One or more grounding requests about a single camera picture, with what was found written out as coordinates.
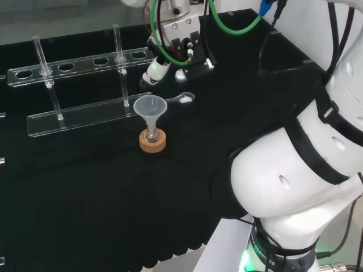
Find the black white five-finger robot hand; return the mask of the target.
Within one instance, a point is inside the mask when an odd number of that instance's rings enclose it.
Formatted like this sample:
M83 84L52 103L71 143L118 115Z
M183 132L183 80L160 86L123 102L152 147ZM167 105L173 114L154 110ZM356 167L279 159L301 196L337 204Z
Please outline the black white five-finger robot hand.
M163 21L154 14L154 24L150 26L151 35L147 47L154 59L144 72L141 84L155 86L175 68L175 79L179 83L206 75L216 64L207 51L201 33L200 18L189 13L180 18Z

